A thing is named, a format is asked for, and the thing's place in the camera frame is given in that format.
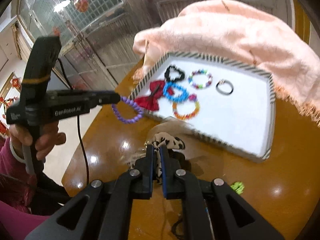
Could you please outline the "magenta sleeve forearm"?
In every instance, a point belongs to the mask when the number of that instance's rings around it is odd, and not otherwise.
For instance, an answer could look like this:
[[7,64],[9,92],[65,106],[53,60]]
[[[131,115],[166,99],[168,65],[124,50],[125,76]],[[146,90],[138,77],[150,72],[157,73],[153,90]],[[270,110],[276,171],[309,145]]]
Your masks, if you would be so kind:
[[49,218],[29,209],[35,183],[25,164],[11,152],[10,139],[1,142],[1,239],[25,239]]

